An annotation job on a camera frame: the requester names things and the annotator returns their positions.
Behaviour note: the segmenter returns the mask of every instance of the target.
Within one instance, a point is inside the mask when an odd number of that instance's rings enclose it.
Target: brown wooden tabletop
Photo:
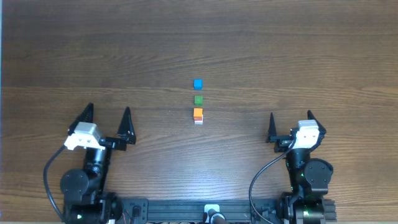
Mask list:
[[[107,136],[132,109],[137,144],[114,153],[106,186],[122,197],[247,199],[278,156],[270,112],[287,134],[310,109],[328,131],[312,157],[335,168],[338,219],[398,220],[397,21],[394,0],[4,0],[1,220],[59,220],[42,172],[88,102]],[[50,168],[59,207],[84,153]],[[288,190],[278,162],[254,196]]]

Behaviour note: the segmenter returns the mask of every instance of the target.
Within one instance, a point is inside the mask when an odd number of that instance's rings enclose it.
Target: orange cube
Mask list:
[[[193,118],[201,119],[203,115],[203,108],[194,108],[193,109]]]

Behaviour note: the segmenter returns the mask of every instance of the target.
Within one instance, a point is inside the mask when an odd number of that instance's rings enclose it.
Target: wood grain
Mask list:
[[[149,199],[246,199],[311,109],[327,128],[313,153],[335,168],[339,221],[398,220],[398,2],[5,0],[0,219],[58,221],[42,169],[86,104],[116,133],[132,109],[137,145],[115,152],[108,191]],[[192,121],[202,78],[205,120]],[[84,150],[50,168],[62,174]],[[290,187],[282,162],[256,197]]]

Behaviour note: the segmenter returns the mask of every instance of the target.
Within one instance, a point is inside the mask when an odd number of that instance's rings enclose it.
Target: green cube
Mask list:
[[[203,96],[195,96],[195,106],[203,105]]]

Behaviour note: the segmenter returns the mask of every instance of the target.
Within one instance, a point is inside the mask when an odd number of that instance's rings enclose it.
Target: blue block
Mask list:
[[[196,90],[201,90],[203,88],[203,80],[194,80],[193,88]]]

